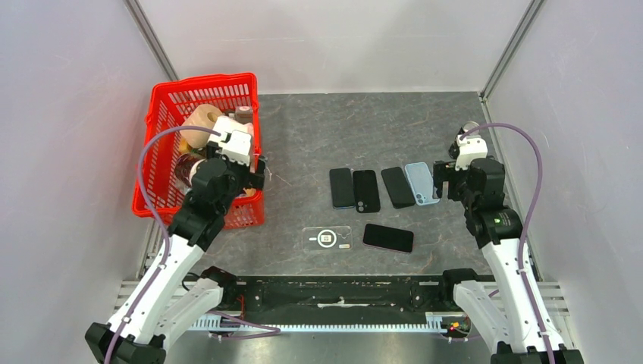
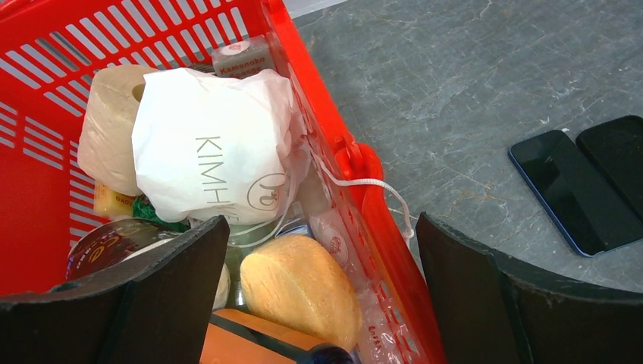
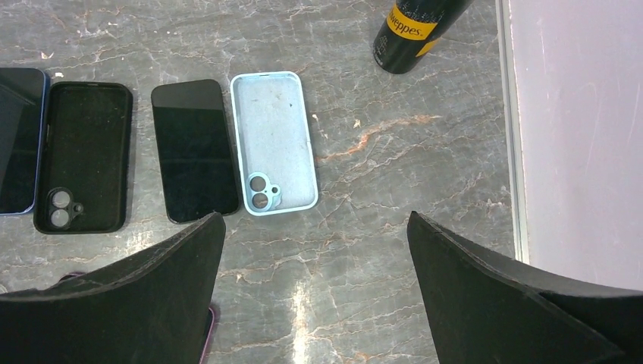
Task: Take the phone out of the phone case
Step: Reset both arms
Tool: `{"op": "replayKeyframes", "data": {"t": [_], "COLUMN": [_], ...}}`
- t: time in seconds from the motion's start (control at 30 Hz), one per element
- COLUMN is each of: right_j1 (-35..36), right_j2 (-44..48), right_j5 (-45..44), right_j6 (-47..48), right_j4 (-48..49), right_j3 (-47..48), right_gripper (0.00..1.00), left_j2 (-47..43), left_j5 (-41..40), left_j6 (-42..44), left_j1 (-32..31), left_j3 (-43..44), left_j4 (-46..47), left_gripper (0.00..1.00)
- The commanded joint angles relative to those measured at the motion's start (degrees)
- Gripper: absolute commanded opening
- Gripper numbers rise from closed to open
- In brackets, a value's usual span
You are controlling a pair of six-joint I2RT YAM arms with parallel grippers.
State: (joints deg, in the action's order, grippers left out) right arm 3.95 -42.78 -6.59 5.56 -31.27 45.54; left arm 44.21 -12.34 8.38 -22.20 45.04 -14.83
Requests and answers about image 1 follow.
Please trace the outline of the light blue phone case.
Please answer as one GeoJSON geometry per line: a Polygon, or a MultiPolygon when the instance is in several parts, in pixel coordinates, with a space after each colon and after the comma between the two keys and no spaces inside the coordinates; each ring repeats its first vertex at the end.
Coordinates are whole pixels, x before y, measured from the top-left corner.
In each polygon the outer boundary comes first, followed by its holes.
{"type": "Polygon", "coordinates": [[[434,181],[426,163],[407,164],[404,171],[418,206],[429,206],[440,202],[440,199],[434,196],[434,181]]]}

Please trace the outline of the black smartphone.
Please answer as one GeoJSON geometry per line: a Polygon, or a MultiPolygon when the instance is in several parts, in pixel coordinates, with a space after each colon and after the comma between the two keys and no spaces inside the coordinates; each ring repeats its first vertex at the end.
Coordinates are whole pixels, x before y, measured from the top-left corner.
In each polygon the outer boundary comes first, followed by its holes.
{"type": "Polygon", "coordinates": [[[381,171],[381,177],[395,209],[407,208],[416,203],[401,167],[386,168],[381,171]]]}

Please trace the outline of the black phone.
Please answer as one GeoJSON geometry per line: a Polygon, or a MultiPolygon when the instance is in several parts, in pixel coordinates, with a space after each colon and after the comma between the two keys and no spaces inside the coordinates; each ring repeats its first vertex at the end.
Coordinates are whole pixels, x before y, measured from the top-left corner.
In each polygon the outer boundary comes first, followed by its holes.
{"type": "Polygon", "coordinates": [[[373,170],[353,172],[353,192],[358,213],[376,213],[381,210],[377,176],[373,170]]]}

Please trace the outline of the blue smartphone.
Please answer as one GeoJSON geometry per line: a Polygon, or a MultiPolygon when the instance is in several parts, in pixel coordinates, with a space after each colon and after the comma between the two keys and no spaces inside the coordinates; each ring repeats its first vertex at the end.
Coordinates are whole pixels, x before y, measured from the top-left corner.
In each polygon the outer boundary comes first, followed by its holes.
{"type": "Polygon", "coordinates": [[[349,209],[355,206],[352,171],[349,168],[334,168],[329,171],[331,201],[334,209],[349,209]]]}

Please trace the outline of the clear phone case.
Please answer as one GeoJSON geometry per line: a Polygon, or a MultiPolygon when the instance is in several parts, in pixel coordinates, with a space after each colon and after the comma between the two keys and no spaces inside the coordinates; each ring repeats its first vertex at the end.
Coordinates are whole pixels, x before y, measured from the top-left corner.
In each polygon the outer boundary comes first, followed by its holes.
{"type": "Polygon", "coordinates": [[[349,226],[305,227],[302,247],[306,251],[322,252],[349,250],[353,247],[353,232],[349,226]]]}

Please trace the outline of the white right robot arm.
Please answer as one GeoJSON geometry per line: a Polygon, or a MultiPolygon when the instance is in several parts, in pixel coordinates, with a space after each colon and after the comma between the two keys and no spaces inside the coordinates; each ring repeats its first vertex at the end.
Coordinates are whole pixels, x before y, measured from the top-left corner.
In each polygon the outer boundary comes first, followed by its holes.
{"type": "Polygon", "coordinates": [[[439,303],[467,314],[492,363],[582,363],[580,351],[566,346],[538,289],[520,240],[523,224],[504,203],[503,164],[491,157],[464,168],[438,161],[433,181],[437,196],[462,203],[467,230],[491,267],[502,305],[494,303],[471,268],[444,271],[439,303]]]}

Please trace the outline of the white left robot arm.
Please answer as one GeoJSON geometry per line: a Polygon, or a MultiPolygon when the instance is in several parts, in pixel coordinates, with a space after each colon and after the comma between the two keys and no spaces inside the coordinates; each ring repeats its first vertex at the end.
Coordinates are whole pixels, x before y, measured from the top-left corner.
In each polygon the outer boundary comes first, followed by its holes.
{"type": "Polygon", "coordinates": [[[171,303],[174,292],[224,228],[232,202],[246,188],[261,190],[265,159],[256,168],[228,157],[195,164],[191,189],[169,228],[162,251],[125,304],[107,323],[93,323],[85,340],[99,363],[163,363],[170,347],[209,309],[230,309],[238,298],[232,275],[210,268],[171,303]]]}

